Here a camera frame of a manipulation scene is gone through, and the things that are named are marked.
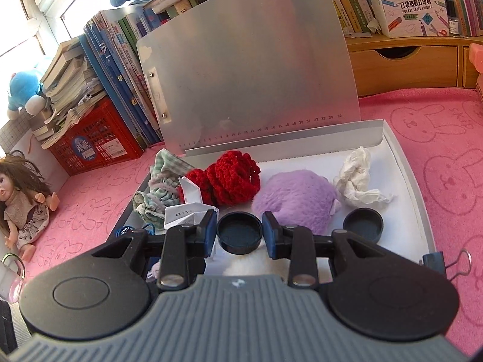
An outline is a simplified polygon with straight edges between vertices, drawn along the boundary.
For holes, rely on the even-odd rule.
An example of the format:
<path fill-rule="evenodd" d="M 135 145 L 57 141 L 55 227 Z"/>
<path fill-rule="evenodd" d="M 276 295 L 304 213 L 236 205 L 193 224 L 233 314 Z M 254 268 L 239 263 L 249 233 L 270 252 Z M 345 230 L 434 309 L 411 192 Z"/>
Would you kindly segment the white origami paper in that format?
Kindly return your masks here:
<path fill-rule="evenodd" d="M 165 208 L 165 230 L 174 226 L 197 225 L 209 210 L 215 211 L 215 219 L 218 219 L 219 210 L 217 207 L 203 202 L 198 185 L 186 176 L 181 177 L 179 183 L 185 194 L 185 203 Z"/>

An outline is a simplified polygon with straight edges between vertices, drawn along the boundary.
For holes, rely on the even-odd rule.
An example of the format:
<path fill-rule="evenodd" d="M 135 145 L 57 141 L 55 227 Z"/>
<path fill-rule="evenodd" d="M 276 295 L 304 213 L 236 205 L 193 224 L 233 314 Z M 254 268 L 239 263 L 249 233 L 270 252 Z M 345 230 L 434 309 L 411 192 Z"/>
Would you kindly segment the black round lid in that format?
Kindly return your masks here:
<path fill-rule="evenodd" d="M 384 220 L 382 215 L 374 209 L 357 208 L 345 217 L 343 229 L 372 243 L 378 243 L 382 237 Z"/>
<path fill-rule="evenodd" d="M 263 236 L 262 224 L 251 213 L 231 212 L 219 219 L 217 236 L 226 252 L 246 255 L 259 247 Z"/>

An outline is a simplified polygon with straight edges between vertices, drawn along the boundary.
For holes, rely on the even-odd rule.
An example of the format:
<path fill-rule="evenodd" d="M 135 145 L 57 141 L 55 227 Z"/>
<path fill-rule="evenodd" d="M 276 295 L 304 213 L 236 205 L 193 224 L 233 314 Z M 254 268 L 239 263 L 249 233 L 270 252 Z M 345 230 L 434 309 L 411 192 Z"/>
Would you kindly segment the blue patterned fabric pouch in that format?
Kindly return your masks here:
<path fill-rule="evenodd" d="M 118 238 L 118 237 L 121 237 L 121 235 L 128 234 L 128 233 L 145 233 L 148 235 L 155 235 L 155 226 L 151 223 L 148 223 L 138 228 L 134 226 L 126 225 L 115 230 L 114 236 Z"/>

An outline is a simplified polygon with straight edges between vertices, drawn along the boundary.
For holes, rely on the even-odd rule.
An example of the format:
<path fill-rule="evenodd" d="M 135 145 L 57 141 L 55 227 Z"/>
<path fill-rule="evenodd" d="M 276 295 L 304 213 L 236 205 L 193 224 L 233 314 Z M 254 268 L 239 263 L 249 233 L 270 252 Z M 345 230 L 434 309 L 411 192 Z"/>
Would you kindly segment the white tissue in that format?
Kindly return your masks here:
<path fill-rule="evenodd" d="M 383 208 L 392 201 L 393 195 L 369 188 L 370 169 L 370 152 L 362 146 L 345 158 L 332 182 L 345 204 L 352 208 Z"/>

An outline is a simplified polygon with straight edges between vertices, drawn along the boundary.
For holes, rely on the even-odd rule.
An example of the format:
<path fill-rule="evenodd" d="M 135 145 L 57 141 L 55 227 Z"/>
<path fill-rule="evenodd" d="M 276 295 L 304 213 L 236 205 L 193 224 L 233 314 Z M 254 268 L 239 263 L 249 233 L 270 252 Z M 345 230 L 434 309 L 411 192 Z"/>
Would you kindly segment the red crochet scrunchie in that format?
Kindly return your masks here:
<path fill-rule="evenodd" d="M 186 178 L 200 188 L 204 204 L 231 207 L 251 201 L 260 191 L 260 168 L 248 153 L 227 151 L 206 170 L 195 168 Z"/>

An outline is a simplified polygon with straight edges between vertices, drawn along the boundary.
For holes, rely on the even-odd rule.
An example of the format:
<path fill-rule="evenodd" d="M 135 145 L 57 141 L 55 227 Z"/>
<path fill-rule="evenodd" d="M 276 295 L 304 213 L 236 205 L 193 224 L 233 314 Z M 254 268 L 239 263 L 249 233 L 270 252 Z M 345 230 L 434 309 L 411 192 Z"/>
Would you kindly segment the white fluffy plush toy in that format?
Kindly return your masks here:
<path fill-rule="evenodd" d="M 271 259 L 267 253 L 255 251 L 245 256 L 234 258 L 224 276 L 277 275 L 284 280 L 289 272 L 289 260 Z"/>

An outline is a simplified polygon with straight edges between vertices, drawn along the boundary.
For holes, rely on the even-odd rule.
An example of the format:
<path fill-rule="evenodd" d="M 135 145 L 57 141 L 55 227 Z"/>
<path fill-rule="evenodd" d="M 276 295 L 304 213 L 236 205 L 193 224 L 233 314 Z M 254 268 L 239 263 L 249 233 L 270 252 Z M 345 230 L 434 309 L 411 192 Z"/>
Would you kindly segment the purple fluffy plush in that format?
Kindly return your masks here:
<path fill-rule="evenodd" d="M 295 170 L 270 177 L 251 208 L 258 216 L 271 212 L 283 226 L 304 226 L 313 234 L 325 235 L 340 206 L 337 190 L 328 179 L 310 170 Z"/>

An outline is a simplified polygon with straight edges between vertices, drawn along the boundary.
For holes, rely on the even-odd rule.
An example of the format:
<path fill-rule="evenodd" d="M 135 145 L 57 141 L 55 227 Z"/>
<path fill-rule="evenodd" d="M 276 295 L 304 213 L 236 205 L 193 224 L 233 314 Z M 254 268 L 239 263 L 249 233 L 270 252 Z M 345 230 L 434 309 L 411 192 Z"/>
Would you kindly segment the green checkered scrunchie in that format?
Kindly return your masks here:
<path fill-rule="evenodd" d="M 179 179 L 195 168 L 166 148 L 155 156 L 150 167 L 147 191 L 137 191 L 132 198 L 133 210 L 154 229 L 164 229 L 167 207 L 181 204 Z"/>

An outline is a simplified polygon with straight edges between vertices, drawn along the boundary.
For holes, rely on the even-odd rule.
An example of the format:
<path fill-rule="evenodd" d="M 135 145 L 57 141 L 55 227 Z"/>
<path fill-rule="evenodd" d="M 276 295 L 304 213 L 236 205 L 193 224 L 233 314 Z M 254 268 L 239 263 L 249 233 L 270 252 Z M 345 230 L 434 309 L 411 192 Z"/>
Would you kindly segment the red plastic basket left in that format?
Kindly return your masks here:
<path fill-rule="evenodd" d="M 48 150 L 71 176 L 138 159 L 140 147 L 107 97 Z"/>

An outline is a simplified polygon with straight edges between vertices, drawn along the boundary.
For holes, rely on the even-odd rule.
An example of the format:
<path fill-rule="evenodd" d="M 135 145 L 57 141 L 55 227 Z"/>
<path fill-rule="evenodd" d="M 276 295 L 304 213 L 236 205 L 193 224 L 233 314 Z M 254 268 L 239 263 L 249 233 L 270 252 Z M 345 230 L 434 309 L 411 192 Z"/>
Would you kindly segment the brown haired doll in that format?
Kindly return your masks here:
<path fill-rule="evenodd" d="M 33 162 L 16 154 L 1 157 L 1 227 L 5 245 L 17 249 L 23 262 L 32 259 L 35 242 L 59 204 Z"/>

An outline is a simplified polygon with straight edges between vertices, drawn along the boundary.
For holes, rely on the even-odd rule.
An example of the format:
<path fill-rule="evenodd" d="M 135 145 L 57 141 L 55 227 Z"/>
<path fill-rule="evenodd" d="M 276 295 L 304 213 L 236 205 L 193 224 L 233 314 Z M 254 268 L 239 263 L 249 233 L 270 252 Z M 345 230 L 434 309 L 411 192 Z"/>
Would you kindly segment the silver open storage box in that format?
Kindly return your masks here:
<path fill-rule="evenodd" d="M 263 180 L 308 169 L 333 179 L 371 155 L 370 187 L 391 196 L 380 245 L 414 262 L 436 249 L 416 178 L 389 123 L 362 120 L 331 0 L 208 0 L 137 44 L 167 149 L 204 168 L 249 153 Z"/>

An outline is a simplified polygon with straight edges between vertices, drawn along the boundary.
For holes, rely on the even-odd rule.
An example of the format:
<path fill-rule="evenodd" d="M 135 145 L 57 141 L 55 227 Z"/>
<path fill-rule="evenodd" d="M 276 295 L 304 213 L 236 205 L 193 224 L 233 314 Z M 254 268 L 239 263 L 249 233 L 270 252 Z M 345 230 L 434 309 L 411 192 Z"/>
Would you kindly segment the clear glass cup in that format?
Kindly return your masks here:
<path fill-rule="evenodd" d="M 18 302 L 24 287 L 26 269 L 22 259 L 12 252 L 6 253 L 1 259 L 1 299 L 13 304 Z"/>

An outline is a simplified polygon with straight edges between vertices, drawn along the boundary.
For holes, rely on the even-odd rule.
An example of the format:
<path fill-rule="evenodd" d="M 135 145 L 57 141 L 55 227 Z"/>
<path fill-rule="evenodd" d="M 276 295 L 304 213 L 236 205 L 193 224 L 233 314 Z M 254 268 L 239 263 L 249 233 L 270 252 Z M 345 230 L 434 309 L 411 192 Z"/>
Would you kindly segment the wooden drawer organizer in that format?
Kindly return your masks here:
<path fill-rule="evenodd" d="M 482 37 L 345 39 L 360 97 L 405 88 L 476 86 L 478 72 L 469 60 L 472 43 Z"/>

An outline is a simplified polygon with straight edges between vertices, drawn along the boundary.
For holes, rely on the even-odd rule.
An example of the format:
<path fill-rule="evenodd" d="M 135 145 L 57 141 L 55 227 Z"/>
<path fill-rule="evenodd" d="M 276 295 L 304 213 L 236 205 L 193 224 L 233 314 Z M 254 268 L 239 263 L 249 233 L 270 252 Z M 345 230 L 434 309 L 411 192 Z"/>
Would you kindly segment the light blue plush left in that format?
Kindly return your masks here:
<path fill-rule="evenodd" d="M 10 120 L 17 119 L 21 110 L 35 116 L 45 108 L 46 103 L 37 69 L 16 72 L 11 76 L 7 106 Z"/>

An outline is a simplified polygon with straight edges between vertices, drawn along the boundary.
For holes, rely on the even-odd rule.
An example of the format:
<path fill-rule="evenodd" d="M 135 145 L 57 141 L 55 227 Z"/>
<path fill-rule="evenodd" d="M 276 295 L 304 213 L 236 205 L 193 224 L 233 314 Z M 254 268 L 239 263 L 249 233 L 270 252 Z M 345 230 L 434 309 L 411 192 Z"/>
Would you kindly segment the white label printer box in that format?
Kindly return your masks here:
<path fill-rule="evenodd" d="M 449 20 L 445 0 L 370 0 L 388 38 L 446 37 Z"/>

